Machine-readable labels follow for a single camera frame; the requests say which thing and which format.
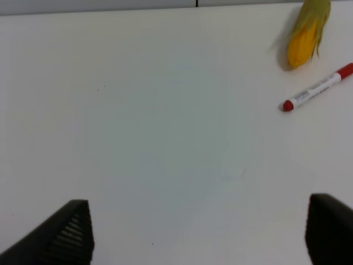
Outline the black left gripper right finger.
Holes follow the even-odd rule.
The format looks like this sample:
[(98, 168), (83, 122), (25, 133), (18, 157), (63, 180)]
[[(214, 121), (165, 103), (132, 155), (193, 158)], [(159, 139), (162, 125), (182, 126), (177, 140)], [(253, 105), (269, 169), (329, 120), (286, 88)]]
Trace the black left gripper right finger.
[(313, 264), (352, 264), (352, 209), (329, 194), (312, 194), (305, 242)]

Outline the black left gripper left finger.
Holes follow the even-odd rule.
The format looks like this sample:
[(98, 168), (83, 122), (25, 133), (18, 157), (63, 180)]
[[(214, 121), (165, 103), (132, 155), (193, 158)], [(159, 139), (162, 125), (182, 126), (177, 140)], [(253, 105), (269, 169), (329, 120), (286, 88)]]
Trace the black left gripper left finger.
[(94, 235), (89, 202), (70, 200), (1, 253), (1, 264), (90, 264)]

